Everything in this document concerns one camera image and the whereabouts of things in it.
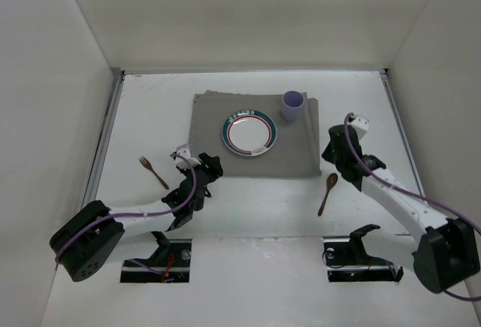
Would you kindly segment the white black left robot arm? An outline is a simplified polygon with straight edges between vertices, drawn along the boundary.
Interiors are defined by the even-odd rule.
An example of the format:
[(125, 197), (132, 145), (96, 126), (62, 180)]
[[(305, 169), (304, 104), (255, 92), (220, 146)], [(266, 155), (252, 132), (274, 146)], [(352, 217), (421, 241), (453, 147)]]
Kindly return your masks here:
[(132, 260), (157, 262), (166, 255), (165, 233), (182, 228), (211, 196), (208, 185), (223, 175), (218, 156), (172, 154), (184, 175), (180, 185), (151, 204), (108, 207), (94, 200), (75, 214), (50, 239), (56, 264), (74, 282), (90, 278), (108, 263)]

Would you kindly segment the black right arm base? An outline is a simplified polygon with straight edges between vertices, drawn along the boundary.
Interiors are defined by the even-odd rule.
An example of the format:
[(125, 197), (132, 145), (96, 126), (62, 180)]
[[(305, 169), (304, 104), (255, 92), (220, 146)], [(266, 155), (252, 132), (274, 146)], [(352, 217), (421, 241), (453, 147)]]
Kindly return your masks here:
[(323, 238), (322, 260), (330, 283), (401, 281), (404, 276), (402, 267), (366, 253), (362, 238), (377, 229), (380, 227), (368, 224), (349, 236)]

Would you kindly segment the lilac plastic cup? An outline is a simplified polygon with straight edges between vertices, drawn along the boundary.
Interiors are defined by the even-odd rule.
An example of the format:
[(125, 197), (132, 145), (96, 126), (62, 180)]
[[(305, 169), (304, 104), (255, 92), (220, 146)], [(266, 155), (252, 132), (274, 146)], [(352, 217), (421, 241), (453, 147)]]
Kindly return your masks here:
[(304, 96), (297, 91), (288, 91), (282, 96), (281, 114), (285, 121), (292, 122), (301, 114), (304, 106)]

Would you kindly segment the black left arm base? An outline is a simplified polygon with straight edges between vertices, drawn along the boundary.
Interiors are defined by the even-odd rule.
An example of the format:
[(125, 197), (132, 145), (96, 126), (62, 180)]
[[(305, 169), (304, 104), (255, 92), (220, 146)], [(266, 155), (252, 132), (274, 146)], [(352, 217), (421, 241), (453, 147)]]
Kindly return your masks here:
[(161, 233), (153, 233), (159, 246), (148, 259), (123, 262), (121, 283), (188, 283), (192, 257), (191, 239), (168, 240)]

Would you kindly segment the grey cloth placemat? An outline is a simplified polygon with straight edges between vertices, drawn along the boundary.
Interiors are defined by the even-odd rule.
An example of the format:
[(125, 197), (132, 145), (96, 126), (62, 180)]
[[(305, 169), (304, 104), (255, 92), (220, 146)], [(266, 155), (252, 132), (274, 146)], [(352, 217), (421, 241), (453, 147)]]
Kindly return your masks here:
[[(218, 156), (226, 177), (308, 178), (320, 170), (319, 109), (316, 98), (302, 94), (301, 115), (287, 122), (281, 115), (281, 94), (242, 95), (206, 91), (194, 97), (189, 143), (210, 156)], [(260, 111), (277, 129), (273, 146), (259, 156), (241, 156), (222, 139), (226, 121), (241, 111)]]

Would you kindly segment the brown wooden spoon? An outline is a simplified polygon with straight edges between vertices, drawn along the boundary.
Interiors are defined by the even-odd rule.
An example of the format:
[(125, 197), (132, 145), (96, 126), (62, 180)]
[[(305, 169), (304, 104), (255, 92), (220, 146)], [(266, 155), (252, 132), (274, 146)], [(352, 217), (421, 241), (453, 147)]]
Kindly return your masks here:
[(336, 186), (337, 182), (338, 182), (338, 175), (336, 173), (329, 174), (325, 183), (325, 187), (326, 187), (325, 195), (319, 207), (317, 216), (321, 216), (323, 214), (327, 200), (328, 200), (329, 193)]

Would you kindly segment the brown wooden fork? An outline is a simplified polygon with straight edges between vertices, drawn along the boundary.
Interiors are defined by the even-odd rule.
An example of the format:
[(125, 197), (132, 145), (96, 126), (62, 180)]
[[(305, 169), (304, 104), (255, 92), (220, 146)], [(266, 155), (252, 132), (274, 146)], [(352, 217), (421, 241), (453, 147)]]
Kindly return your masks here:
[(142, 166), (147, 169), (148, 171), (150, 171), (153, 176), (161, 183), (161, 185), (166, 189), (166, 190), (169, 190), (169, 185), (156, 173), (156, 171), (154, 170), (152, 164), (150, 163), (150, 161), (145, 158), (144, 156), (141, 156), (139, 158), (139, 162), (142, 164)]

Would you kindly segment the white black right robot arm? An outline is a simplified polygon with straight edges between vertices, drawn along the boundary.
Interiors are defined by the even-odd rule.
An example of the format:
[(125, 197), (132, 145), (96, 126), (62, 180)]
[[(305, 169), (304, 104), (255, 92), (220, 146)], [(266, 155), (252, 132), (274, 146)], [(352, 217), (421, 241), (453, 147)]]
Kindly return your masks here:
[(359, 143), (366, 130), (348, 117), (328, 130), (330, 141), (322, 158), (333, 164), (341, 177), (388, 211), (410, 239), (384, 232), (368, 224), (349, 234), (337, 250), (325, 246), (330, 265), (366, 265), (382, 259), (411, 270), (430, 292), (439, 294), (480, 272), (475, 223), (447, 207), (417, 195), (399, 183), (376, 156), (365, 155)]

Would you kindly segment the white plate with green rim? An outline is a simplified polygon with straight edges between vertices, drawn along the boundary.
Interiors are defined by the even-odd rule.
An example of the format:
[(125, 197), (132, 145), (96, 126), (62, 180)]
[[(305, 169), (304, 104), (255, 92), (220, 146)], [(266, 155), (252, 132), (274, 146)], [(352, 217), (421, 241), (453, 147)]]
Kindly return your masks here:
[(223, 124), (222, 141), (234, 154), (260, 156), (276, 142), (277, 126), (265, 113), (247, 109), (233, 113)]

